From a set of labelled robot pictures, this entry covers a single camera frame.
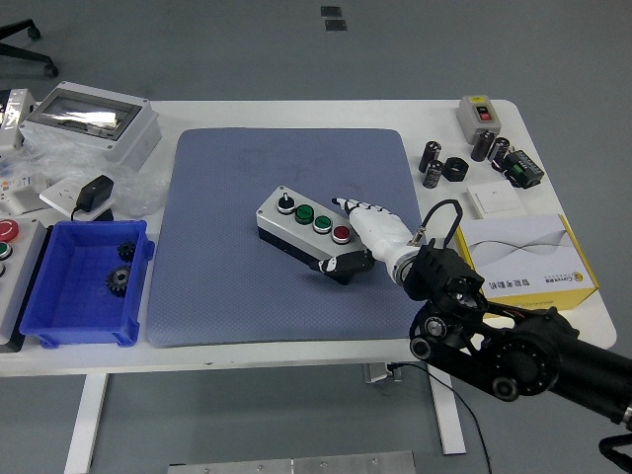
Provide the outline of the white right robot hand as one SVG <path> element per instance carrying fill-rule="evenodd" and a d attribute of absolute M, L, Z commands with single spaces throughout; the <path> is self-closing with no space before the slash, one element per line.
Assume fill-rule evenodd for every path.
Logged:
<path fill-rule="evenodd" d="M 350 277 L 382 262 L 390 278 L 402 286 L 419 250 L 411 244 L 413 234 L 400 217 L 382 206 L 355 199 L 336 197 L 332 203 L 347 214 L 364 249 L 314 261 L 309 268 L 328 277 Z"/>

